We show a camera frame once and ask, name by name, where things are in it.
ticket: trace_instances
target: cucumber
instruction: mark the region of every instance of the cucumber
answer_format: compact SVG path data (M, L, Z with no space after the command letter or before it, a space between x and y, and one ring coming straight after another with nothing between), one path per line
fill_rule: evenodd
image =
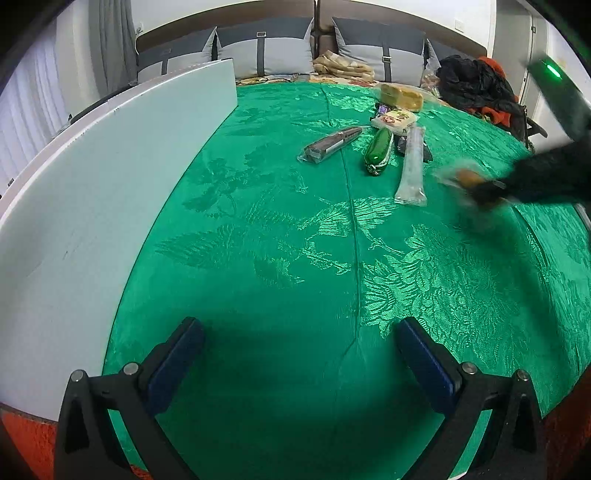
M393 141L394 134L386 127L380 128L375 134L363 156L365 168L370 174L380 175L388 166Z

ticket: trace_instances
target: green tablecloth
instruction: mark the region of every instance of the green tablecloth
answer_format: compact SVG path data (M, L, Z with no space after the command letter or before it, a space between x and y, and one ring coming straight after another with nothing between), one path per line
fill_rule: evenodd
M393 201L401 157L381 177L364 170L372 131L320 165L296 160L369 124L374 102L360 87L239 88L138 256L105 373L186 316L205 324L206 350L159 417L201 479L402 477L442 420L395 349L405 316L485 372L528 370L543 414L590 361L591 258L574 209L506 206L475 222L433 177L463 157L507 170L526 154L507 133L451 108L422 112L434 157L422 208Z

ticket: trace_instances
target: wall outlet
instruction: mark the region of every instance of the wall outlet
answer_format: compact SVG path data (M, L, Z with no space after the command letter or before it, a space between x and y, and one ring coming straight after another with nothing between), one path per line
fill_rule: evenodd
M458 19L454 20L453 27L458 30L458 32L464 33L464 22Z

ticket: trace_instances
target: green light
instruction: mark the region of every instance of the green light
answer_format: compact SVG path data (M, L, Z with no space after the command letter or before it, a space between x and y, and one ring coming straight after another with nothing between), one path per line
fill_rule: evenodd
M556 70L552 65L546 65L546 66L548 67L549 71L554 73L554 75L556 75L558 78L562 78L562 76L560 75L560 72L558 72L558 70Z

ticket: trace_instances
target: door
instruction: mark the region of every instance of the door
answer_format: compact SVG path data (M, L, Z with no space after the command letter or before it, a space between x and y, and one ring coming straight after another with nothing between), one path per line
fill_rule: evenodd
M548 22L538 16L532 18L531 60L545 55L548 44ZM527 75L525 88L521 96L521 104L527 106L528 116L533 118L535 108L540 101L540 90L531 75Z
M517 0L496 0L495 44L492 58L501 64L515 95L521 100L532 48L532 16Z

